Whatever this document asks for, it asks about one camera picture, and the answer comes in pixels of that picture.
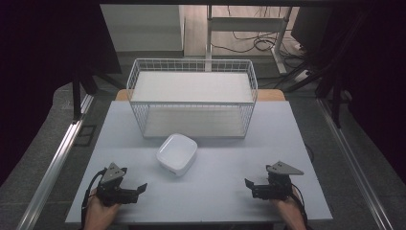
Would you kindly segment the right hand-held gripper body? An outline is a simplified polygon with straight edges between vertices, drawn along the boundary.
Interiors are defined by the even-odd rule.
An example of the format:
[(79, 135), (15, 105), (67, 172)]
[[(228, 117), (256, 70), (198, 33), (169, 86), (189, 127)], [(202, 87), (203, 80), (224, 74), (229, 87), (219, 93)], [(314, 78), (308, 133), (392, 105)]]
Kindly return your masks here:
[(268, 183), (265, 185), (255, 184), (256, 190), (254, 194), (252, 193), (253, 198), (286, 200), (293, 194), (290, 176), (305, 174), (282, 161), (273, 165), (266, 165), (265, 169), (268, 173)]

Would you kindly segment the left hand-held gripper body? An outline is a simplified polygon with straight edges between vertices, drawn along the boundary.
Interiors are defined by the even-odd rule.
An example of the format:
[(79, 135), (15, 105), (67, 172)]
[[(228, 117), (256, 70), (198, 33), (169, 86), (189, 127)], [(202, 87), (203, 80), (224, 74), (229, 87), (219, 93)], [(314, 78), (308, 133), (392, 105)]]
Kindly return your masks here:
[(137, 190), (123, 189), (121, 183), (126, 174), (126, 168), (120, 168), (112, 162), (103, 174), (96, 191), (96, 197), (106, 207), (114, 204), (129, 204), (138, 201)]

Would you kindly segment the aluminium rail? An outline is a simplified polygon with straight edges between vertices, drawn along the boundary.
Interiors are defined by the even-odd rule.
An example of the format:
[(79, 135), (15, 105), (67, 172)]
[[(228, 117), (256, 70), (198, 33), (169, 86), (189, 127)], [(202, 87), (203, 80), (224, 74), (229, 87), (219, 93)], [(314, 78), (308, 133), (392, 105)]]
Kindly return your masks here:
[(383, 207), (377, 193), (373, 189), (370, 181), (366, 177), (358, 160), (356, 159), (343, 130), (334, 123), (331, 117), (332, 111), (329, 108), (327, 101), (317, 99), (316, 102), (321, 108), (327, 124), (332, 132), (332, 135), (335, 138), (340, 151), (342, 152), (349, 165), (350, 172), (354, 177), (354, 180), (360, 190), (360, 193), (362, 194), (362, 197), (364, 197), (364, 200), (367, 203), (368, 208), (370, 209), (377, 227), (379, 228), (379, 230), (394, 230), (385, 208)]
[(79, 104), (79, 119), (68, 126), (56, 153), (44, 173), (33, 198), (31, 199), (24, 215), (19, 221), (16, 230), (33, 230), (36, 222), (46, 204), (46, 201), (54, 188), (63, 165), (69, 155), (69, 151), (74, 144), (75, 138), (82, 127), (84, 116), (87, 114), (94, 97), (86, 94)]

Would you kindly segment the white power strip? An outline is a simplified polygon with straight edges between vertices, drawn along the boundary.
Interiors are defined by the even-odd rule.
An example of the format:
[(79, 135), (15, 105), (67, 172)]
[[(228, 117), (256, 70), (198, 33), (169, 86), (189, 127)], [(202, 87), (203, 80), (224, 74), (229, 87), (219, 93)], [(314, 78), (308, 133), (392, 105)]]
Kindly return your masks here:
[(306, 79), (310, 74), (311, 74), (310, 71), (308, 71), (308, 70), (303, 70), (303, 72), (301, 72), (301, 73), (294, 79), (294, 81), (295, 81), (295, 82), (300, 82), (300, 81)]

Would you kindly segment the person's left hand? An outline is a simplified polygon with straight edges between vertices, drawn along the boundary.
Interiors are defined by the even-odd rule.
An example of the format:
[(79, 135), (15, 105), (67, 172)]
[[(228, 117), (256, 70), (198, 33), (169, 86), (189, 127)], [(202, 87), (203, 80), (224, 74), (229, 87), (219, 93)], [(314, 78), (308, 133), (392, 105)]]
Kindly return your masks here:
[(107, 230), (117, 216), (120, 204), (104, 206), (96, 196), (96, 189), (90, 192), (85, 206), (85, 219), (83, 230)]

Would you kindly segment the white square bowl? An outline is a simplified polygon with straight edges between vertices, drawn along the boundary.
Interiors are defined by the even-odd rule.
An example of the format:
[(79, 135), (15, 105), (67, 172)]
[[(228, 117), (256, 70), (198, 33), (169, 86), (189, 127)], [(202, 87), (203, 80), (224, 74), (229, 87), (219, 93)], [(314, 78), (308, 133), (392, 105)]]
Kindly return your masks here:
[(196, 142), (179, 133), (169, 136), (156, 153), (160, 165), (176, 176), (182, 176), (196, 158)]

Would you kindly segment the person's right hand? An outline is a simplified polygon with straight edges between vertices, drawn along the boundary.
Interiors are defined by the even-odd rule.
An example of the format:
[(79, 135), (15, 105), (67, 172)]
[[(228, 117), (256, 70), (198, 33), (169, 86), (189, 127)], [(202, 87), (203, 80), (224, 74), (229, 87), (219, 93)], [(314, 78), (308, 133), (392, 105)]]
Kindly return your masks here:
[(298, 198), (297, 190), (292, 188), (292, 192), (293, 197), (290, 196), (286, 200), (271, 199), (270, 202), (277, 208), (287, 230), (306, 230), (300, 206), (295, 201)]

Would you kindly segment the black curtain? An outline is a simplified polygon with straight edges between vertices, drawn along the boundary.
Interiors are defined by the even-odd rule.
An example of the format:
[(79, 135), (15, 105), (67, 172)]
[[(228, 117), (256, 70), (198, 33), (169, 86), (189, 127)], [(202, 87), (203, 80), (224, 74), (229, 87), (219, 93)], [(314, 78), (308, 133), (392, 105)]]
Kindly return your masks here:
[(102, 0), (0, 0), (0, 186), (45, 122), (59, 87), (121, 71)]
[(370, 3), (339, 73), (354, 119), (406, 182), (406, 0)]

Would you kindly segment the black metal stand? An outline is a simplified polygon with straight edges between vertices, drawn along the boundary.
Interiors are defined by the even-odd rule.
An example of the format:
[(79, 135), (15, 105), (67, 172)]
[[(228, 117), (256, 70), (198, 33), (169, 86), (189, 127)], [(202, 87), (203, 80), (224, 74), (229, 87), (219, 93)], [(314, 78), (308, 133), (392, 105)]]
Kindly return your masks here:
[(72, 80), (72, 90), (73, 90), (73, 123), (76, 124), (82, 117), (83, 112), (81, 111), (81, 97), (80, 97), (80, 88), (83, 87), (84, 91), (93, 96), (98, 91), (98, 86), (96, 85), (93, 77), (96, 76), (103, 81), (113, 85), (118, 89), (124, 89), (124, 84), (118, 82), (113, 77), (110, 77), (108, 74), (104, 73), (102, 70), (97, 69), (93, 66), (80, 67), (73, 72)]
[(322, 75), (322, 80), (316, 88), (315, 94), (318, 98), (325, 98), (329, 92), (332, 92), (330, 117), (337, 128), (341, 127), (340, 106), (342, 103), (342, 91), (342, 67), (338, 61), (333, 61), (325, 68), (325, 73)]

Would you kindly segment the white metal desk frame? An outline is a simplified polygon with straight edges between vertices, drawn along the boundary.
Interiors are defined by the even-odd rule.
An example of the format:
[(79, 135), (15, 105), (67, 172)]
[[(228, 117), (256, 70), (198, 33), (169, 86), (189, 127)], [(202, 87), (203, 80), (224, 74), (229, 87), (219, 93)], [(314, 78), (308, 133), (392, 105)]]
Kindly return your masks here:
[(282, 18), (213, 17), (213, 6), (207, 6), (207, 43), (205, 58), (212, 58), (212, 32), (267, 32), (277, 33), (271, 53), (279, 73), (287, 74), (281, 57), (281, 46), (293, 8), (288, 7)]

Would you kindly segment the white cabinet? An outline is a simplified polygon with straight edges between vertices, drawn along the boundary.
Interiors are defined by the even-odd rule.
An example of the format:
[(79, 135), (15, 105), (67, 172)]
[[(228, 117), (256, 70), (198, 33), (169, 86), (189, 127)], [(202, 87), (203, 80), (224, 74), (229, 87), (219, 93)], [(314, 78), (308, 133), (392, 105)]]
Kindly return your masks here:
[(184, 50), (182, 5), (107, 5), (101, 11), (117, 52)]

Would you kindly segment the wooden table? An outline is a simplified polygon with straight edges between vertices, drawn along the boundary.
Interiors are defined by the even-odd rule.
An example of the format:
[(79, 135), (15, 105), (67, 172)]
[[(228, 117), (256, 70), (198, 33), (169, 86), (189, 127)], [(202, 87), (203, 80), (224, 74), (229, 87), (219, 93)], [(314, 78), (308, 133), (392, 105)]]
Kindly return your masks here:
[[(127, 100), (127, 90), (122, 89), (116, 95), (116, 101), (126, 101)], [(274, 102), (274, 101), (284, 101), (285, 96), (283, 92), (279, 89), (259, 89), (258, 90), (258, 101), (259, 102)]]

